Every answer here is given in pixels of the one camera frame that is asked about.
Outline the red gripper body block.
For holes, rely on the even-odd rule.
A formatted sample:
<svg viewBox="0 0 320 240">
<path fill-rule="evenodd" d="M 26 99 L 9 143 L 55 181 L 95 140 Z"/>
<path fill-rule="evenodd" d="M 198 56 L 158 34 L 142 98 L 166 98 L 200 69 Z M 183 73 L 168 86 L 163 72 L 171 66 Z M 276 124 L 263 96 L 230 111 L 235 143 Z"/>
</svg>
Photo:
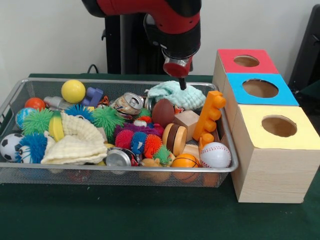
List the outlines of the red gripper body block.
<svg viewBox="0 0 320 240">
<path fill-rule="evenodd" d="M 185 78 L 193 70 L 192 62 L 193 56 L 177 59 L 164 55 L 163 70 L 171 77 Z"/>
</svg>

